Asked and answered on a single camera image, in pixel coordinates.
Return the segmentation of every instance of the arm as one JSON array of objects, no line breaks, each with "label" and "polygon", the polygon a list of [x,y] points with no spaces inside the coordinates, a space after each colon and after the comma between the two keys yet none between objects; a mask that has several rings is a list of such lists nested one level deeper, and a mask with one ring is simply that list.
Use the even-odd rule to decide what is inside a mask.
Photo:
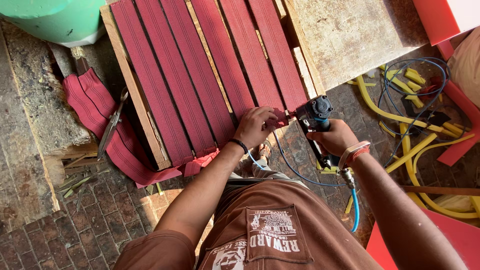
[{"label": "arm", "polygon": [[[309,133],[328,152],[340,156],[358,139],[342,120],[329,132]],[[442,232],[390,178],[369,153],[349,164],[399,269],[467,269]]]},{"label": "arm", "polygon": [[[276,120],[270,107],[255,107],[240,122],[235,139],[250,149],[261,144],[275,128],[262,129],[267,119]],[[220,153],[173,200],[155,231],[169,229],[186,235],[197,246],[200,237],[212,217],[231,172],[243,156],[243,148],[227,143]]]}]

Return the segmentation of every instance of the printed graphic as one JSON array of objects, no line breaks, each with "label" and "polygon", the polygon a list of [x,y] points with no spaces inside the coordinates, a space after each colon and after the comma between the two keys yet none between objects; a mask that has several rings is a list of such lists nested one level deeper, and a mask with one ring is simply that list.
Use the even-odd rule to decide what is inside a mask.
[{"label": "printed graphic", "polygon": [[246,246],[247,240],[241,239],[211,250],[202,269],[243,270]]},{"label": "printed graphic", "polygon": [[250,248],[269,247],[281,252],[300,252],[297,230],[288,210],[251,210]]}]

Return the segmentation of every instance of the foot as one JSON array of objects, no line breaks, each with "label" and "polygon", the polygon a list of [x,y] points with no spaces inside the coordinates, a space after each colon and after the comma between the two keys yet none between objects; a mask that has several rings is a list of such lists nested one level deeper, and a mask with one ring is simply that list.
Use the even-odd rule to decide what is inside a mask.
[{"label": "foot", "polygon": [[265,141],[258,146],[257,160],[265,160],[268,164],[268,160],[270,159],[270,146],[269,143],[267,143],[268,141]]}]

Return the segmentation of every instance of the pneumatic staple gun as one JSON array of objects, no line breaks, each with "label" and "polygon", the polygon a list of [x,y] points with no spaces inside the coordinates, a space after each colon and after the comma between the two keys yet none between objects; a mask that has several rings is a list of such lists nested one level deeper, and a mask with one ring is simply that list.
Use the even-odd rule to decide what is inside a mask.
[{"label": "pneumatic staple gun", "polygon": [[[327,132],[330,129],[328,117],[333,111],[332,104],[326,95],[320,95],[310,99],[305,104],[297,108],[297,120],[300,123],[303,133],[308,132]],[[322,168],[331,169],[332,166],[338,166],[340,157],[328,153],[322,153],[320,147],[315,141],[309,140],[310,147],[315,153],[315,157]],[[337,170],[350,189],[355,188],[353,177],[348,168]]]}]

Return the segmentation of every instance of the red upholstery webbing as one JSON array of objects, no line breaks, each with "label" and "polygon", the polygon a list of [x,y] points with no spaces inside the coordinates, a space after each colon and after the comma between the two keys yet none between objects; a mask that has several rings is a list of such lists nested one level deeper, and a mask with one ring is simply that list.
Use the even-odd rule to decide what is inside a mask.
[{"label": "red upholstery webbing", "polygon": [[212,133],[160,3],[158,0],[142,0],[136,4],[197,158],[214,152],[216,146]]},{"label": "red upholstery webbing", "polygon": [[[80,77],[75,74],[66,77],[63,80],[63,90],[68,104],[75,110],[82,124],[101,138],[109,122],[108,116],[118,108],[118,105],[93,69],[90,68]],[[124,113],[120,118],[122,122],[117,124],[117,129],[107,146],[107,153],[122,172],[141,185],[149,185],[181,174],[177,170],[178,166],[161,172],[154,171],[128,118]]]},{"label": "red upholstery webbing", "polygon": [[220,2],[232,31],[233,39],[239,49],[258,105],[270,106],[275,109],[274,114],[278,117],[278,121],[276,123],[267,121],[267,124],[275,124],[276,127],[288,125],[282,100],[245,2],[242,0],[220,0]]},{"label": "red upholstery webbing", "polygon": [[303,86],[288,48],[287,39],[271,0],[249,0],[268,58],[289,113],[307,101]]},{"label": "red upholstery webbing", "polygon": [[240,122],[255,107],[214,0],[191,0],[233,113]]},{"label": "red upholstery webbing", "polygon": [[193,160],[188,140],[142,30],[132,0],[110,5],[173,166]]},{"label": "red upholstery webbing", "polygon": [[184,0],[161,0],[161,3],[215,140],[222,148],[235,134],[235,127],[187,5]]}]

